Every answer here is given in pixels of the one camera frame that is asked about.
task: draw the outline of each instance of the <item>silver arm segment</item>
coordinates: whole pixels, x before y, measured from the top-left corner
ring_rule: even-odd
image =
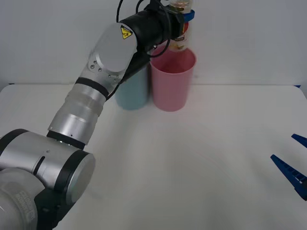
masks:
[[[123,28],[132,32],[122,23],[114,23],[104,31],[79,77],[81,80],[68,93],[49,131],[88,144],[107,95],[122,80],[137,52],[135,34],[127,37]]]

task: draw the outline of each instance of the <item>warning label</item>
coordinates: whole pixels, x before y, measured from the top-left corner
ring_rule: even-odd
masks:
[[[130,37],[133,34],[133,32],[131,30],[128,30],[124,26],[121,26],[120,28],[121,28],[121,33],[123,34],[123,39],[126,39],[126,38]]]

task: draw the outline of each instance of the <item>white table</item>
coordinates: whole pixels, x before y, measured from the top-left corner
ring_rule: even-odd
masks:
[[[40,134],[68,85],[0,93],[0,136]],[[307,203],[270,159],[307,175],[307,100],[293,86],[192,86],[184,109],[105,104],[92,181],[57,230],[305,230]]]

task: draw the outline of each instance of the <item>black cable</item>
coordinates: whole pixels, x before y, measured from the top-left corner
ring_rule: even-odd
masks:
[[[159,53],[159,54],[156,54],[156,55],[148,55],[150,58],[157,58],[159,56],[161,56],[162,54],[164,54],[168,47],[169,47],[169,44],[171,43],[171,31],[172,31],[172,24],[171,24],[171,20],[169,18],[169,13],[167,12],[166,10],[166,7],[159,1],[159,0],[155,0],[157,3],[159,3],[159,5],[161,6],[161,8],[164,10],[164,13],[166,14],[166,17],[167,17],[167,21],[168,21],[168,39],[167,39],[167,43],[166,43],[166,46],[164,47],[164,49]]]
[[[120,86],[120,84],[118,84],[118,85],[115,87],[115,89],[113,90],[113,92],[106,98],[106,101],[109,100],[109,99],[116,93],[116,91],[118,90],[119,86]]]
[[[138,12],[139,12],[140,4],[141,4],[143,1],[144,1],[144,0],[139,0],[138,4],[136,5],[135,13],[138,13]]]
[[[119,22],[119,11],[120,11],[121,5],[123,4],[123,1],[124,0],[120,0],[119,4],[118,4],[118,7],[117,7],[117,14],[116,14],[116,22],[117,23]]]

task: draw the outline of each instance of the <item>clear plastic cup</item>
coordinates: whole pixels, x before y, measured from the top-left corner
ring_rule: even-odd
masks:
[[[160,53],[163,48],[156,49],[153,54]],[[173,112],[184,107],[196,61],[190,49],[182,52],[168,49],[151,60],[153,102],[159,109]]]

